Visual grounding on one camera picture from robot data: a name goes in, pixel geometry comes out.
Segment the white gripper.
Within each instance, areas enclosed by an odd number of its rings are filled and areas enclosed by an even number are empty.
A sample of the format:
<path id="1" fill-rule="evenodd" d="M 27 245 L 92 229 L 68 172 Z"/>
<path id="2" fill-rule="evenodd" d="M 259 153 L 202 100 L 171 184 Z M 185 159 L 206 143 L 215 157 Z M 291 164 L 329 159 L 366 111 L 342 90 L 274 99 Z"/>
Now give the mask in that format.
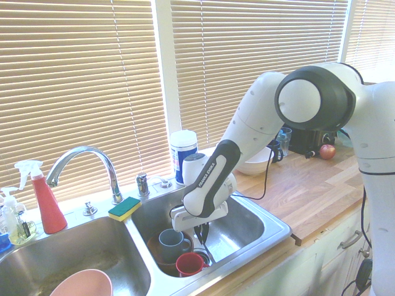
<path id="1" fill-rule="evenodd" d="M 223 202 L 217 207 L 214 212 L 207 218 L 200 218 L 197 216 L 190 215 L 184 208 L 184 206 L 176 207 L 170 211 L 170 217 L 172 220 L 172 227 L 175 231 L 181 232 L 194 228 L 194 233 L 199 240 L 200 244 L 205 244 L 209 234 L 209 222 L 223 218 L 228 214 L 228 204 Z"/>

